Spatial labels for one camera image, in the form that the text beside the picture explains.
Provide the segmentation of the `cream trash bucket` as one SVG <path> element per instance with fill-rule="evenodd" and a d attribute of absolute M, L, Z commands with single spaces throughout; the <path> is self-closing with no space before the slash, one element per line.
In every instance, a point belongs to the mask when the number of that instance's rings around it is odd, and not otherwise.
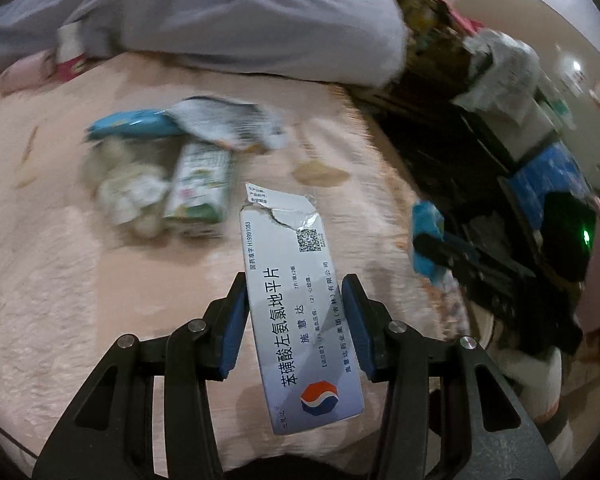
<path fill-rule="evenodd" d="M 558 412 L 562 390 L 562 354 L 551 348 L 539 359 L 514 349 L 505 341 L 504 327 L 493 314 L 472 301 L 468 307 L 471 333 L 498 366 L 516 385 L 522 406 L 537 425 L 549 422 Z"/>

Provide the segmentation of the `green white milk carton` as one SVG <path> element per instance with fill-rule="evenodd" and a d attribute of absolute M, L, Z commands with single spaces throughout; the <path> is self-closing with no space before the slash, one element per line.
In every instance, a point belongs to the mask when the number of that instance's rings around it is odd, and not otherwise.
<path fill-rule="evenodd" d="M 230 151 L 208 143 L 184 144 L 164 206 L 164 224 L 181 236 L 221 236 L 233 181 L 234 157 Z"/>

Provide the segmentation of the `blue tissue package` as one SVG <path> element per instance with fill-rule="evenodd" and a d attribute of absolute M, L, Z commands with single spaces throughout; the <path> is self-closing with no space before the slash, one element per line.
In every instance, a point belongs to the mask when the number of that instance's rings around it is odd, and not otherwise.
<path fill-rule="evenodd" d="M 541 227 L 544 198 L 550 192 L 569 192 L 579 198 L 591 193 L 573 154 L 562 141 L 550 144 L 507 180 L 531 229 Z"/>

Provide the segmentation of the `grey blue duvet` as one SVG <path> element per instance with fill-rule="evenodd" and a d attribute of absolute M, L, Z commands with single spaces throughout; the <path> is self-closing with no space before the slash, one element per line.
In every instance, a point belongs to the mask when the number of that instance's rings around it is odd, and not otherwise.
<path fill-rule="evenodd" d="M 403 70 L 396 0 L 12 0 L 0 6 L 0 73 L 78 23 L 85 52 L 160 52 L 205 70 L 380 87 Z"/>

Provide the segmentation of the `pink cylindrical case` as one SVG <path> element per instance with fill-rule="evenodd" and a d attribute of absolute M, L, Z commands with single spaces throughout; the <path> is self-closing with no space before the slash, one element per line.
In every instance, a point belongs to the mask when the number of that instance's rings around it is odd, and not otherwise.
<path fill-rule="evenodd" d="M 22 58 L 0 75 L 1 94 L 36 88 L 51 80 L 56 72 L 52 51 L 41 51 Z"/>

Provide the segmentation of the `teal blue snack packet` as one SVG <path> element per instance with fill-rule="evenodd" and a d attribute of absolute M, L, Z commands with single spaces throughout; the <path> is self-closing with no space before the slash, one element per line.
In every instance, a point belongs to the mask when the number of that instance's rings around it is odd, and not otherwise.
<path fill-rule="evenodd" d="M 125 139 L 160 139 L 183 134 L 184 131 L 178 128 L 163 110 L 129 110 L 93 122 L 86 129 L 85 140 L 102 141 L 110 136 Z"/>

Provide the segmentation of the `small pink white bottle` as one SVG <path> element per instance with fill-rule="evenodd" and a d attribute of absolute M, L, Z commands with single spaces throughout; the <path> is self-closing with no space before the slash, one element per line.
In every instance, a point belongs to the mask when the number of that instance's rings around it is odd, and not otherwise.
<path fill-rule="evenodd" d="M 79 22 L 69 23 L 58 29 L 55 56 L 60 80 L 69 81 L 84 73 L 86 55 Z"/>

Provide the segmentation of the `torn white snack bag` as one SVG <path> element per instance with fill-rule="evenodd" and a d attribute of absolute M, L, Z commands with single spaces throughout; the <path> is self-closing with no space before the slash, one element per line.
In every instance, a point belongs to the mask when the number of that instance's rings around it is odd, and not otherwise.
<path fill-rule="evenodd" d="M 276 151 L 287 144 L 278 119 L 256 104 L 192 96 L 164 110 L 196 139 L 233 152 Z"/>

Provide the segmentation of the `blue white medicine box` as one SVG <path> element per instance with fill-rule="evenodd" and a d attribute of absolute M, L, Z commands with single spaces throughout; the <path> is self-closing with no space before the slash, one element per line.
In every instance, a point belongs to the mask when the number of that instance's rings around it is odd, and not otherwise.
<path fill-rule="evenodd" d="M 323 221 L 310 200 L 249 183 L 240 212 L 254 341 L 279 436 L 364 410 Z"/>

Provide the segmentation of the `blue Milk Sachima packet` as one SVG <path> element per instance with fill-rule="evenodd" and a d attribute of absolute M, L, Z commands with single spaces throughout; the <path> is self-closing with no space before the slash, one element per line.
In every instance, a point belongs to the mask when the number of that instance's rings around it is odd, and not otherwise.
<path fill-rule="evenodd" d="M 412 263 L 416 273 L 442 287 L 446 269 L 427 257 L 427 250 L 443 240 L 444 219 L 433 203 L 417 202 L 412 207 Z"/>

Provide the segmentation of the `pink quilted bedspread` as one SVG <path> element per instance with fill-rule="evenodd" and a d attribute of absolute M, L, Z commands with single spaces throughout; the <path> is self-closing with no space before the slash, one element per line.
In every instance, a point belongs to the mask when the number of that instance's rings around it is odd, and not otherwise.
<path fill-rule="evenodd" d="M 82 184 L 85 129 L 122 110 L 211 94 L 277 116 L 284 148 L 242 154 L 223 232 L 142 240 Z M 0 93 L 0 426 L 30 468 L 111 344 L 170 334 L 224 296 L 244 267 L 239 213 L 253 183 L 312 198 L 339 275 L 422 334 L 457 330 L 411 263 L 417 192 L 380 130 L 332 84 L 186 70 L 120 55 L 65 84 Z"/>

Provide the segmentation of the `white plush bear toy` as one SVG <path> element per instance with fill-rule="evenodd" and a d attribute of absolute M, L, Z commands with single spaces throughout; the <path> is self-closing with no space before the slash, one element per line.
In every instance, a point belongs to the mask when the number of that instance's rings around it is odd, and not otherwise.
<path fill-rule="evenodd" d="M 110 136 L 88 150 L 81 179 L 114 228 L 151 240 L 163 231 L 177 158 L 178 144 L 166 139 Z"/>

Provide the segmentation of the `white plastic bag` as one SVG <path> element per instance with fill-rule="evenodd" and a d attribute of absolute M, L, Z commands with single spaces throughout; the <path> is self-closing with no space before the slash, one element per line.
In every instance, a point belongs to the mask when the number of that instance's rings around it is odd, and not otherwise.
<path fill-rule="evenodd" d="M 470 54 L 468 89 L 453 103 L 468 112 L 507 118 L 520 125 L 535 101 L 544 102 L 559 121 L 576 128 L 562 92 L 542 70 L 539 55 L 522 41 L 484 28 L 467 37 L 463 47 Z"/>

